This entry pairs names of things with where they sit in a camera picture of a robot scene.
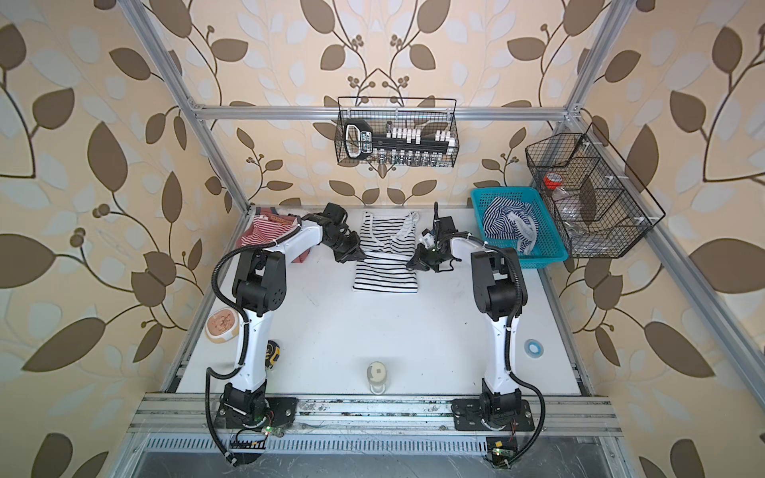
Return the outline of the black white striped tank top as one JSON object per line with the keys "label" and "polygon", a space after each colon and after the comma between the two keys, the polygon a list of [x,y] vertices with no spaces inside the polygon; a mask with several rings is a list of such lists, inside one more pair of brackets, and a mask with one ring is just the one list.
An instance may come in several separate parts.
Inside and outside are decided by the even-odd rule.
{"label": "black white striped tank top", "polygon": [[408,269],[416,253],[416,227],[420,216],[380,216],[364,213],[360,231],[361,248],[366,258],[356,264],[355,291],[416,294],[418,277]]}

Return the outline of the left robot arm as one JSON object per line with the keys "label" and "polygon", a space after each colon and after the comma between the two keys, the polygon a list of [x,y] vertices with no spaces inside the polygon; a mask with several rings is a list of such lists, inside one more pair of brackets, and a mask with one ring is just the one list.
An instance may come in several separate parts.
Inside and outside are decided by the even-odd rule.
{"label": "left robot arm", "polygon": [[287,295],[287,264],[318,245],[330,248],[338,263],[365,259],[360,236],[347,218],[346,209],[335,203],[319,213],[292,217],[286,232],[226,253],[213,270],[213,293],[234,311],[240,332],[233,370],[223,374],[208,368],[205,393],[210,394],[214,380],[224,382],[220,409],[251,427],[274,416],[266,398],[265,357],[275,313]]}

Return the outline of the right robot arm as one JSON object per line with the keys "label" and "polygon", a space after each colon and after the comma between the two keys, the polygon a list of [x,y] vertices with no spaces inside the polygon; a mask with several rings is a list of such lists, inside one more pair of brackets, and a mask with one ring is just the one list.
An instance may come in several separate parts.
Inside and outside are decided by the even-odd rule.
{"label": "right robot arm", "polygon": [[442,264],[470,267],[473,298],[478,312],[488,318],[489,356],[478,398],[458,398],[451,403],[454,427],[459,431],[533,431],[544,423],[545,408],[535,416],[523,390],[544,403],[541,390],[516,374],[517,333],[528,291],[517,251],[492,246],[481,238],[459,231],[450,216],[433,207],[432,227],[424,230],[410,271],[442,272]]}

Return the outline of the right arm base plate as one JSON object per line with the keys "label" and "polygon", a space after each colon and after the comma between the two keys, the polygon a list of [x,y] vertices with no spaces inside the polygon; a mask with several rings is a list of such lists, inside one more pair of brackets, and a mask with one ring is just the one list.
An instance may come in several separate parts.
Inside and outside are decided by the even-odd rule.
{"label": "right arm base plate", "polygon": [[536,429],[527,400],[497,411],[484,409],[478,398],[458,398],[451,402],[451,413],[457,431],[531,432]]}

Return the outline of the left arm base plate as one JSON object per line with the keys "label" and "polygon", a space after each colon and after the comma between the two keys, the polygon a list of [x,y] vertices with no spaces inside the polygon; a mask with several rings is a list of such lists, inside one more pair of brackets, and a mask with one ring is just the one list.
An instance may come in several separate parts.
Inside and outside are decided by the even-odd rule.
{"label": "left arm base plate", "polygon": [[213,423],[225,429],[286,428],[295,420],[297,404],[297,398],[223,398]]}

